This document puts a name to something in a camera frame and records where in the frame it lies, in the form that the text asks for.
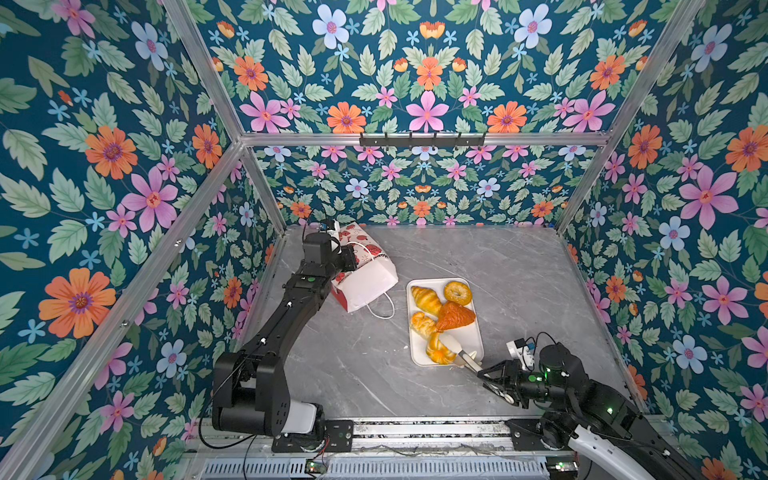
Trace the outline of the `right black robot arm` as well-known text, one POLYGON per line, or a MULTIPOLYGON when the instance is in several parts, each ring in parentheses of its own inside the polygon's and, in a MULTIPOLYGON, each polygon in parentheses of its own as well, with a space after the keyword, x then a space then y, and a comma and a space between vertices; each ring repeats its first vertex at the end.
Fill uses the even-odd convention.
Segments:
POLYGON ((519 359, 479 368, 483 386, 513 406, 544 405, 528 435, 551 450, 570 449, 616 479, 702 479, 634 403, 591 379, 563 344, 544 347, 539 368, 519 359))

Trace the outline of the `yellow fake croissant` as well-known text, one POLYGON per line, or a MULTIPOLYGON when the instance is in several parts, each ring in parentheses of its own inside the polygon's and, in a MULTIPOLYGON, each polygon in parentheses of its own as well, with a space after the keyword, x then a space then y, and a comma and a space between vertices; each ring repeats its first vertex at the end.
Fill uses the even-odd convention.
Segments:
POLYGON ((443 303, 441 302, 438 294, 435 290, 426 287, 412 286, 411 294, 415 303, 415 306, 424 312, 437 318, 443 303))

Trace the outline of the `yellow fluted fake cake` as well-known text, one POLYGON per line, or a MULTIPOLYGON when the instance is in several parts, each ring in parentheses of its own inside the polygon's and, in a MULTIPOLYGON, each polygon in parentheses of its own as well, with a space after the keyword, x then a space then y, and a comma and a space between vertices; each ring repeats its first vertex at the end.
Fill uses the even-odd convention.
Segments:
POLYGON ((440 341, 440 334, 438 332, 434 332, 429 336, 425 352, 427 357, 437 365, 453 364, 456 358, 456 354, 440 341))

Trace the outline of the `orange brown fake bread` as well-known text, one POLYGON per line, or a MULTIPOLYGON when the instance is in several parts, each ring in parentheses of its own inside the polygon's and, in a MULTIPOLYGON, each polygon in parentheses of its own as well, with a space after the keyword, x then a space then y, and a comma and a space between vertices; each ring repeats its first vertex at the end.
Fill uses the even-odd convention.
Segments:
POLYGON ((476 321, 476 314, 465 306, 453 302, 446 302, 437 317, 437 330, 445 332, 448 330, 463 328, 476 321))

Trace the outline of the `metal tongs with cream tips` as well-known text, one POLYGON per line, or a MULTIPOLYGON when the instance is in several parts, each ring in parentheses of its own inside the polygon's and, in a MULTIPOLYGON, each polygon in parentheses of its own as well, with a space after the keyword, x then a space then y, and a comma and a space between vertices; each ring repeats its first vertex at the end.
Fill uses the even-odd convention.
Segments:
POLYGON ((439 334, 439 341, 455 354, 454 363, 456 365, 468 369, 473 374, 478 374, 482 370, 481 364, 476 359, 477 353, 465 350, 455 337, 447 332, 442 332, 439 334))

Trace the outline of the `yellow fake ring bread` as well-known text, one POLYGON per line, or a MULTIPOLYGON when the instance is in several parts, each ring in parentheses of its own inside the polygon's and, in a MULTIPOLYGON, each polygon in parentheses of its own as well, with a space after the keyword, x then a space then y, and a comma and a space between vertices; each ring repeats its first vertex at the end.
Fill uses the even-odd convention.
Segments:
POLYGON ((417 311, 411 317, 410 329, 420 338, 428 341, 437 332, 437 323, 422 311, 417 311))

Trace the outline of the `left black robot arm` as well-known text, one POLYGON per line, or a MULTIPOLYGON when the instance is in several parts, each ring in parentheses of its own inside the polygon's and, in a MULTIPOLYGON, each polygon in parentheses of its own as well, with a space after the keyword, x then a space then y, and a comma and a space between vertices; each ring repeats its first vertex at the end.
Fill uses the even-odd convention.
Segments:
POLYGON ((311 443, 326 438, 322 407, 291 398, 285 361, 330 294, 332 281, 355 270, 356 259, 352 246, 327 232, 306 235, 302 248, 304 258, 266 323, 240 350, 215 363, 211 420, 218 431, 293 435, 311 443))

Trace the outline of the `yellow fake bagel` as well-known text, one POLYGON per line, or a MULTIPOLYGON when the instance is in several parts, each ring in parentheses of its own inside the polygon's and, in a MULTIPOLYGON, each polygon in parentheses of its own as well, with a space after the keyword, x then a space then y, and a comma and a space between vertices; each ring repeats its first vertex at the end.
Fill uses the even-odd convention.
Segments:
POLYGON ((460 281, 451 281, 443 288, 443 294, 448 302, 453 302, 461 306, 469 305, 473 300, 473 293, 470 287, 460 281))

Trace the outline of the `red white paper bag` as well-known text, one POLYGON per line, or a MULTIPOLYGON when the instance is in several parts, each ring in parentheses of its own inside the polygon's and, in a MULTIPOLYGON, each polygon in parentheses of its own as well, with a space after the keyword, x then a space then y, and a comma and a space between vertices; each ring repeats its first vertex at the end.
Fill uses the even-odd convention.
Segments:
POLYGON ((336 238, 341 247, 351 247, 352 271, 339 273, 332 281, 331 293, 347 313, 366 308, 375 318, 390 320, 396 313, 388 292, 399 281, 396 267, 379 243, 359 224, 340 226, 336 238), (371 304, 384 297, 390 304, 388 315, 376 313, 371 304))

